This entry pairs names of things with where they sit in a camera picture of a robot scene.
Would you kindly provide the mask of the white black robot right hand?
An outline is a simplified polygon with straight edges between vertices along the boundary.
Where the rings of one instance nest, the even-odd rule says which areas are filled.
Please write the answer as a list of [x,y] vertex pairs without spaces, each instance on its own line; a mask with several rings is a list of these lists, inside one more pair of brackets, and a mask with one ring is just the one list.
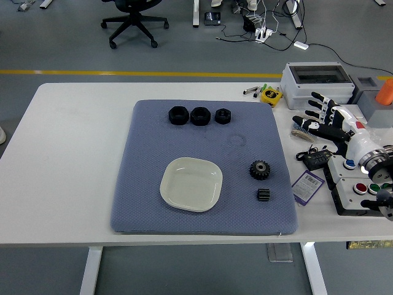
[[345,159],[366,166],[371,159],[386,160],[386,150],[372,141],[364,125],[346,107],[317,92],[311,93],[308,104],[318,112],[306,111],[308,119],[293,116],[292,120],[312,135],[334,142],[337,153]]

